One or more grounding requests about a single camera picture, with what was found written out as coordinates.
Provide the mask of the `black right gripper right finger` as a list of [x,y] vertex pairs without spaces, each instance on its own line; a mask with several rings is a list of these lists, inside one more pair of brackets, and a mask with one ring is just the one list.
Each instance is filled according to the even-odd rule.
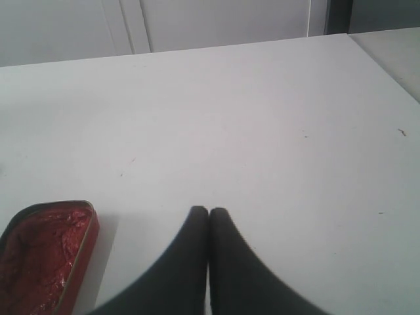
[[213,314],[325,314],[275,276],[244,240],[228,211],[209,215]]

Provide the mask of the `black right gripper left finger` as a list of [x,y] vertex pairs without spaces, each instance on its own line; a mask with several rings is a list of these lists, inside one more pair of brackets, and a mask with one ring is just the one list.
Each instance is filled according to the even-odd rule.
[[159,259],[91,314],[204,314],[208,256],[209,212],[193,206]]

